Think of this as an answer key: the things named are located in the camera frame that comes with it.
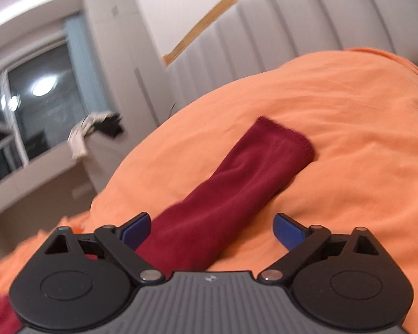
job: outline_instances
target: blue curtain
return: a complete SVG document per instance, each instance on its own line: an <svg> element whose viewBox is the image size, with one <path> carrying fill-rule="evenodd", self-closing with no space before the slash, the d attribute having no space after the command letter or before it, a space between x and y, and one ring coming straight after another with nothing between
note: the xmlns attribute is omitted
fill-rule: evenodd
<svg viewBox="0 0 418 334"><path fill-rule="evenodd" d="M78 14L67 18L65 32L76 82L88 113L109 110L85 17Z"/></svg>

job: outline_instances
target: orange fabric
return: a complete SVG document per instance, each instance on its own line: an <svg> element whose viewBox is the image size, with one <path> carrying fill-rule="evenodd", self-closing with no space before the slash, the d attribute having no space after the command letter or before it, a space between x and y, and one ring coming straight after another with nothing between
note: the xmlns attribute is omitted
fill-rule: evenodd
<svg viewBox="0 0 418 334"><path fill-rule="evenodd" d="M418 68L389 53L305 55L206 94L130 153L94 200L85 232L142 211L156 217L209 178L261 115L306 135L317 160L211 269L257 274L285 254L271 230L278 212L334 233L367 226L414 286L405 328L418 334ZM0 263L0 292L41 241Z"/></svg>

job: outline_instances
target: maroon cloth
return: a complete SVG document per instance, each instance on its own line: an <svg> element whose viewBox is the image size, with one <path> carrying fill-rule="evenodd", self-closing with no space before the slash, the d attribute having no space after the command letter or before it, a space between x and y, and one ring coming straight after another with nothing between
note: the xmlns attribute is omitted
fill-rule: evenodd
<svg viewBox="0 0 418 334"><path fill-rule="evenodd" d="M302 134L260 117L207 181L154 219L136 252L166 276L206 270L313 158ZM0 334L19 328L8 298L1 298Z"/></svg>

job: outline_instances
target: open window pane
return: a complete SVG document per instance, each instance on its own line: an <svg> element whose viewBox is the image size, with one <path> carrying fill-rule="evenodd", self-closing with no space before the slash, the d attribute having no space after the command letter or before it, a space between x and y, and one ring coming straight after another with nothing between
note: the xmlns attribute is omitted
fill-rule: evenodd
<svg viewBox="0 0 418 334"><path fill-rule="evenodd" d="M9 107L30 159L67 140L87 115L65 44L9 71L8 80Z"/></svg>

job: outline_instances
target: headboard panel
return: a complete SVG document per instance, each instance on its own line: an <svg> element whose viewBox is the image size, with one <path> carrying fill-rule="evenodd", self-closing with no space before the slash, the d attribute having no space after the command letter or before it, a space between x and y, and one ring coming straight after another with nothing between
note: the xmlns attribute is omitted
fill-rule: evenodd
<svg viewBox="0 0 418 334"><path fill-rule="evenodd" d="M418 65L418 0L240 0L168 67L180 107L302 54L380 48Z"/></svg>

